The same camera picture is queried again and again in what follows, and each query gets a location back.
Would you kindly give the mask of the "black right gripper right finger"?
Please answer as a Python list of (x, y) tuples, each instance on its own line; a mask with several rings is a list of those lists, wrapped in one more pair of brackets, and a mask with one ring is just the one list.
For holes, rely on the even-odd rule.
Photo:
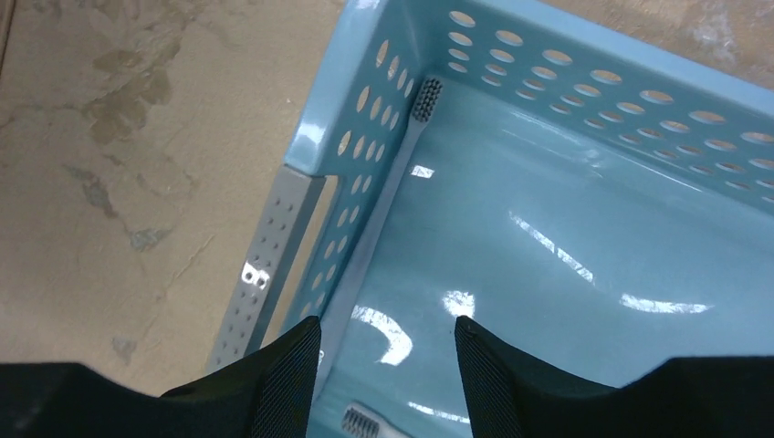
[(469, 317), (455, 347), (475, 437), (770, 437), (773, 359), (672, 358), (613, 388), (508, 345)]

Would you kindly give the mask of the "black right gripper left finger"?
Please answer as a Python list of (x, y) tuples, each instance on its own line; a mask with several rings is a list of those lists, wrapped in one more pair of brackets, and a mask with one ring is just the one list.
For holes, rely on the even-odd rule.
[(80, 363), (1, 367), (4, 437), (303, 437), (321, 327), (310, 316), (266, 347), (155, 397)]

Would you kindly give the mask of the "grey toothbrush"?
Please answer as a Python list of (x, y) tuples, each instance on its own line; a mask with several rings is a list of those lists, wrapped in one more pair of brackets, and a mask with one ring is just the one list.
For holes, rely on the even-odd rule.
[(341, 428), (357, 438), (410, 438), (410, 435), (397, 428), (364, 405), (352, 402), (343, 415)]

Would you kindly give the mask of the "light blue perforated plastic basket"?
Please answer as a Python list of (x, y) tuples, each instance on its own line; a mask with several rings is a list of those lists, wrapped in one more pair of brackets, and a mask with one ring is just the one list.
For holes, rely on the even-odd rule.
[(323, 312), (424, 80), (403, 173), (309, 436), (357, 402), (470, 435), (455, 320), (620, 387), (672, 357), (773, 352), (773, 94), (538, 1), (349, 1), (207, 363), (258, 350), (327, 178), (282, 327)]

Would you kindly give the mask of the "white toothbrush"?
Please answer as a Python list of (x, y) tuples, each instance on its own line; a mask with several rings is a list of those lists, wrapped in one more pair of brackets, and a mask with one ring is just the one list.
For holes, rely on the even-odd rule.
[(444, 83), (440, 78), (430, 76), (419, 88), (403, 141), (384, 180), (382, 191), (371, 210), (368, 221), (361, 230), (357, 244), (353, 247), (349, 263), (343, 271), (337, 289), (323, 312), (320, 343), (322, 356), (319, 359), (314, 399), (320, 396), (329, 377), (403, 173), (420, 135), (434, 113), (443, 87)]

